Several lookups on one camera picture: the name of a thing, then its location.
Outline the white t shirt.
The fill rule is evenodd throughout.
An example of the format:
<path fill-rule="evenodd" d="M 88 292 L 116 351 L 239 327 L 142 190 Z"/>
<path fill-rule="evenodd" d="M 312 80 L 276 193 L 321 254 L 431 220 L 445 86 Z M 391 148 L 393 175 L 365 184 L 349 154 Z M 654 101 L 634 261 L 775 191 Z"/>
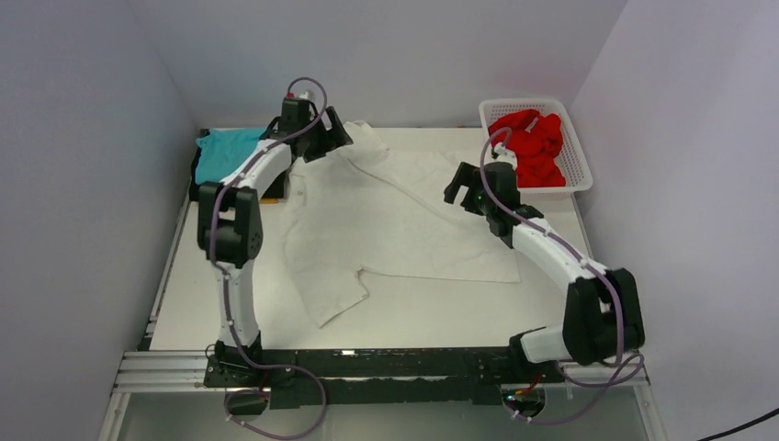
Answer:
<path fill-rule="evenodd" d="M 363 122 L 347 131 L 350 145 L 292 165 L 281 214 L 285 263 L 317 326 L 369 296 L 365 272 L 520 281 L 515 253 L 486 221 L 443 200 L 468 153 L 403 151 Z"/>

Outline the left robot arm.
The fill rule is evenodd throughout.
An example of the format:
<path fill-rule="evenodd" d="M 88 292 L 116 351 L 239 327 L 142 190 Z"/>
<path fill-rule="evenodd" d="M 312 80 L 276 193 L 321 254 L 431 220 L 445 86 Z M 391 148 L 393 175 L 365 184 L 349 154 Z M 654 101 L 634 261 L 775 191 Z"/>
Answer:
<path fill-rule="evenodd" d="M 287 96 L 250 156 L 220 182 L 200 185 L 197 242 L 220 296 L 220 336 L 207 354 L 205 386 L 255 387 L 269 372 L 254 310 L 254 261 L 264 241 L 260 197 L 295 160 L 318 160 L 352 142 L 334 107 Z"/>

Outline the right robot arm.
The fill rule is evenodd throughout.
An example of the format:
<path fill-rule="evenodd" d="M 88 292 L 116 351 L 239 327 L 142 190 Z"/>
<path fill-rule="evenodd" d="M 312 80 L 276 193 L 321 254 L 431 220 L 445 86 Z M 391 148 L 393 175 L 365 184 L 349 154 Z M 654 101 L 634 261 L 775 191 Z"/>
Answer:
<path fill-rule="evenodd" d="M 539 210 L 522 203 L 508 163 L 461 163 L 444 201 L 454 203 L 461 188 L 467 190 L 461 207 L 484 217 L 490 232 L 543 270 L 565 299 L 561 325 L 510 338 L 505 360 L 512 378 L 528 381 L 552 362 L 588 366 L 645 344 L 634 276 L 593 261 L 563 240 Z"/>

